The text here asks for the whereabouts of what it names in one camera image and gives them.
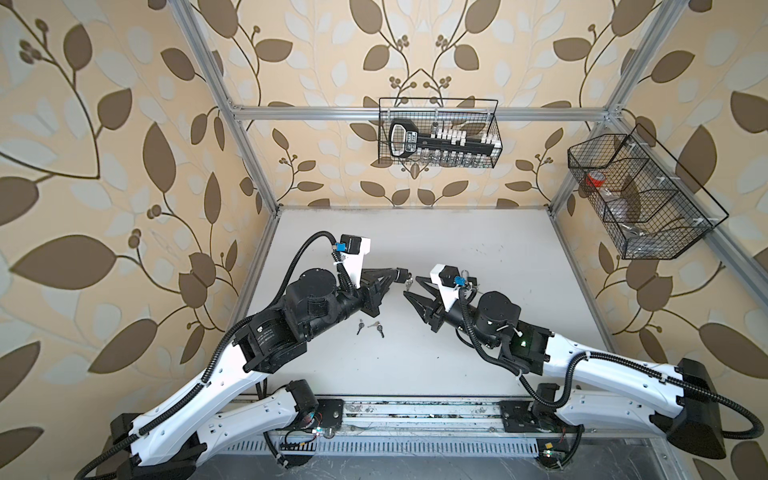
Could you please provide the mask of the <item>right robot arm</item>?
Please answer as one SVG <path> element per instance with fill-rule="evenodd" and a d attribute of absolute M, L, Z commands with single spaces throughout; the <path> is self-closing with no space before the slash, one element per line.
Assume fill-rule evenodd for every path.
<path fill-rule="evenodd" d="M 585 346 L 522 321 L 506 295 L 478 294 L 462 277 L 416 282 L 425 294 L 403 296 L 421 320 L 434 332 L 453 327 L 482 361 L 515 376 L 531 398 L 527 422 L 646 431 L 709 459 L 724 458 L 728 440 L 765 432 L 757 415 L 716 392 L 700 362 L 652 363 Z"/>

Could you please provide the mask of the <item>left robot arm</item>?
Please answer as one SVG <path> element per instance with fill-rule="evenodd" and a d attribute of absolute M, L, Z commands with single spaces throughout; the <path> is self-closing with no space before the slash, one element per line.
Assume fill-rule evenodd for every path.
<path fill-rule="evenodd" d="M 309 342 L 357 313 L 379 315 L 405 268 L 366 268 L 367 238 L 328 231 L 312 234 L 289 264 L 275 297 L 261 311 L 235 323 L 207 366 L 160 405 L 144 414 L 121 414 L 111 425 L 112 444 L 77 473 L 97 478 L 97 468 L 120 453 L 127 459 L 108 479 L 188 479 L 229 445 L 253 434 L 302 429 L 318 408 L 304 380 L 265 398 L 224 408 L 307 351 Z"/>

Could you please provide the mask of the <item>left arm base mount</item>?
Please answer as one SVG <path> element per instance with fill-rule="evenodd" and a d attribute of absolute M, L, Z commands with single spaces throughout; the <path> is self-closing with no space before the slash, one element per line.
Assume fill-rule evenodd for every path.
<path fill-rule="evenodd" d="M 277 443 L 271 431 L 264 433 L 265 445 L 277 464 L 284 469 L 306 464 L 316 453 L 319 440 L 330 440 L 341 429 L 344 406 L 340 398 L 320 399 L 314 409 L 276 430 Z"/>

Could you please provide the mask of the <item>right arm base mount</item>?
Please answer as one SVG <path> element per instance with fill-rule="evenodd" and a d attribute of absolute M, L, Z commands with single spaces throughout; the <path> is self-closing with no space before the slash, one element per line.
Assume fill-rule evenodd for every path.
<path fill-rule="evenodd" d="M 533 401 L 503 400 L 500 417 L 506 433 L 542 434 L 536 438 L 536 461 L 545 470 L 564 470 L 572 463 L 581 445 L 584 425 L 572 425 L 548 407 Z"/>

